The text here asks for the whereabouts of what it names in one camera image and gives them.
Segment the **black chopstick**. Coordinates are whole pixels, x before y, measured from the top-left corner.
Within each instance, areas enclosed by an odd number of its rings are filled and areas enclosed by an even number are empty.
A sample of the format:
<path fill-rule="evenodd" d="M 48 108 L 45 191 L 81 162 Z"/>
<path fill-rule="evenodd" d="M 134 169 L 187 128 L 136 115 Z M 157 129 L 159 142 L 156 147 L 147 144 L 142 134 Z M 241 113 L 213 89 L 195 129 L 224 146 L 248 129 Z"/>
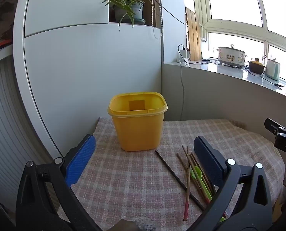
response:
<path fill-rule="evenodd" d="M 161 160 L 163 165 L 168 169 L 169 173 L 175 178 L 175 180 L 178 182 L 178 184 L 182 187 L 184 191 L 187 191 L 187 187 L 184 185 L 184 183 L 178 178 L 178 176 L 174 173 L 174 171 L 170 168 L 170 166 L 166 163 L 166 161 L 163 159 L 163 157 L 159 154 L 157 150 L 155 150 L 156 155 Z M 189 198 L 192 199 L 192 201 L 195 203 L 195 205 L 201 210 L 204 211 L 204 206 L 198 201 L 198 199 L 192 194 L 189 193 Z"/>

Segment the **green plastic spoon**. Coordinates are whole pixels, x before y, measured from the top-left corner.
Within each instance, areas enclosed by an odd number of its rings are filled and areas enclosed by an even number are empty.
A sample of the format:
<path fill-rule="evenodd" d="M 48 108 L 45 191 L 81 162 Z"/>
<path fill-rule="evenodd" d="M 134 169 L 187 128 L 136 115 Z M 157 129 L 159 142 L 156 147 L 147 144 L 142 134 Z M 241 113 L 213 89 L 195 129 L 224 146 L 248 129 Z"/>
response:
<path fill-rule="evenodd" d="M 196 179 L 198 180 L 202 190 L 204 191 L 205 197 L 208 197 L 209 201 L 211 202 L 212 196 L 209 193 L 209 190 L 207 189 L 207 186 L 205 185 L 205 183 L 202 180 L 202 172 L 201 172 L 201 170 L 197 166 L 192 166 L 192 165 L 190 166 L 190 169 L 193 170 Z"/>

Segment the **white power adapter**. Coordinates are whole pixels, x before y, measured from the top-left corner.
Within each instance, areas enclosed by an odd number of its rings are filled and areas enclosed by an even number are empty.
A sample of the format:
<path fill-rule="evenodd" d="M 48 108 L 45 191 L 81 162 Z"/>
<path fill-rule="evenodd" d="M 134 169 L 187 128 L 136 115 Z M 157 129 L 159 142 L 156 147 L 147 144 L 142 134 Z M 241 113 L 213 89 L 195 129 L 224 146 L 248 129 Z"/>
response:
<path fill-rule="evenodd" d="M 179 49 L 178 50 L 178 58 L 177 62 L 189 63 L 190 61 L 190 51 L 187 49 Z"/>

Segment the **mint green electric kettle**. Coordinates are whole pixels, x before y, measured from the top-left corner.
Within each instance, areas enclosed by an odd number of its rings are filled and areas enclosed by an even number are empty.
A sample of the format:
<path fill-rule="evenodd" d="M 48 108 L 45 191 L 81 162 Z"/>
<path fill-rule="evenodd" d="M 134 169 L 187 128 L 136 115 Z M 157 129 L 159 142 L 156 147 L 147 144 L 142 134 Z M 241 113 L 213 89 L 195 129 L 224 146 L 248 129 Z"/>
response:
<path fill-rule="evenodd" d="M 280 78 L 280 67 L 281 64 L 276 62 L 275 59 L 268 59 L 265 67 L 265 75 L 278 81 Z"/>

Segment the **red-tipped wooden chopstick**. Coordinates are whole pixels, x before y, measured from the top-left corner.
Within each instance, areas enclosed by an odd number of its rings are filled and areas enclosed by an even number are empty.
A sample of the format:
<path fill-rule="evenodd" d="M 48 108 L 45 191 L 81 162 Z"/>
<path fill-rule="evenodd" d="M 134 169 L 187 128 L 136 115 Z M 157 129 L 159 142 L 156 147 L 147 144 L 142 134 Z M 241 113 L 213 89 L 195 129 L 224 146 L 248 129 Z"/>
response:
<path fill-rule="evenodd" d="M 185 209 L 184 209 L 183 221 L 187 221 L 187 219 L 188 219 L 188 212 L 189 212 L 190 179 L 191 179 L 189 160 L 187 160 L 186 171 L 187 171 L 187 186 L 186 186 L 186 201 L 185 201 Z"/>

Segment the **wooden cutting board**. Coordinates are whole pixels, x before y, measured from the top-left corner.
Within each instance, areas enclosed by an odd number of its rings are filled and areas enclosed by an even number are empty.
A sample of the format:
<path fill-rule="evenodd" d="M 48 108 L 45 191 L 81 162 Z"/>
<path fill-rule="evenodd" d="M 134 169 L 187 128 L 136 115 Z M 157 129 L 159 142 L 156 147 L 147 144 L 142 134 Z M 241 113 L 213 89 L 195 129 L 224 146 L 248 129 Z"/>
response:
<path fill-rule="evenodd" d="M 202 60 L 200 26 L 198 17 L 192 10 L 187 7 L 185 7 L 185 11 L 188 26 L 190 60 Z"/>

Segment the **brown clay pot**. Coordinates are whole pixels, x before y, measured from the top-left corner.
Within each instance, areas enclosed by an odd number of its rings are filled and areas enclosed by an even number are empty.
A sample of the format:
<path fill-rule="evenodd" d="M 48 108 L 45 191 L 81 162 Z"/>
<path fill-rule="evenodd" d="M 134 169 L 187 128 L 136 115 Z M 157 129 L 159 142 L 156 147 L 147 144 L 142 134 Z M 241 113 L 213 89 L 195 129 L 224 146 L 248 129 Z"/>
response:
<path fill-rule="evenodd" d="M 249 70 L 255 74 L 263 74 L 265 66 L 259 61 L 258 58 L 248 62 Z"/>

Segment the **yellow plastic utensil bucket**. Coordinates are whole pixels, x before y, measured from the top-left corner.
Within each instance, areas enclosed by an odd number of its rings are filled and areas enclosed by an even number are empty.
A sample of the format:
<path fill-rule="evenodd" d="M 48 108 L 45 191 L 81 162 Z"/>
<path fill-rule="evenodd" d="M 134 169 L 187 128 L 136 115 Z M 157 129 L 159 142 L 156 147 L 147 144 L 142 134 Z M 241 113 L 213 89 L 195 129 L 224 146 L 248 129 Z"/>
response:
<path fill-rule="evenodd" d="M 147 151 L 160 145 L 168 106 L 158 92 L 133 92 L 114 96 L 108 106 L 124 151 Z"/>

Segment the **white floral slow cooker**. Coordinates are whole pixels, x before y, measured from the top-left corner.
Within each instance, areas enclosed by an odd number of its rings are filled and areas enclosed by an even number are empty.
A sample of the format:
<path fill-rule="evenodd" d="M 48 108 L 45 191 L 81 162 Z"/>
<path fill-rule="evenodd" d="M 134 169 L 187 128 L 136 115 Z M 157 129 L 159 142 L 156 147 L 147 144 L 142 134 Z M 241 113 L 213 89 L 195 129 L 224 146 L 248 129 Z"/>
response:
<path fill-rule="evenodd" d="M 218 47 L 218 61 L 232 67 L 242 67 L 245 64 L 246 53 L 232 47 Z"/>

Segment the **white cabinet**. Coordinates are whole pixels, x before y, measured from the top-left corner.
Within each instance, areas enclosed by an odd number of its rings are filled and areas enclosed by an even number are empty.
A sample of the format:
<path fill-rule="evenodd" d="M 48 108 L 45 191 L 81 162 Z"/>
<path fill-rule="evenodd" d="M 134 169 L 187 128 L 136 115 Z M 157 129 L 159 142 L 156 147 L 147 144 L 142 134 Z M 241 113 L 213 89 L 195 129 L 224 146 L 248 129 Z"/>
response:
<path fill-rule="evenodd" d="M 161 90 L 160 30 L 109 22 L 102 0 L 18 0 L 13 57 L 24 107 L 52 158 L 93 132 L 114 95 Z"/>

